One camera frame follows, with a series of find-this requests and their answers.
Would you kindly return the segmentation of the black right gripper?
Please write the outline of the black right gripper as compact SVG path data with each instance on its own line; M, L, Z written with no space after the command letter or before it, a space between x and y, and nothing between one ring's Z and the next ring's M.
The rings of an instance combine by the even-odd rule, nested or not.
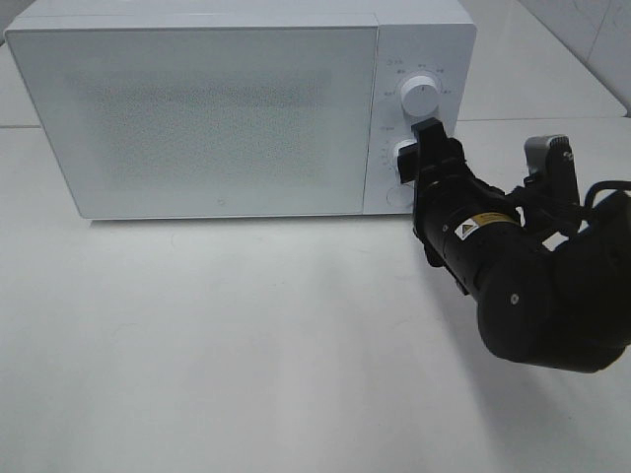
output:
M520 296L515 206L502 190L475 177L440 120L417 122L411 131L416 142L400 143L396 167L401 183L416 180L414 232L428 262L446 269L465 294Z

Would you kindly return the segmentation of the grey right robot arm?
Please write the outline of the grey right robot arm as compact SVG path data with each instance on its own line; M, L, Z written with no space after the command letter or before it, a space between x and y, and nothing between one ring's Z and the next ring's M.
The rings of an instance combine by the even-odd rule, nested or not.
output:
M564 135L526 140L528 174L505 192L469 168L436 118L411 128L397 168L414 186L413 232L430 265L474 298L496 357L597 372L630 344L630 184L578 189Z

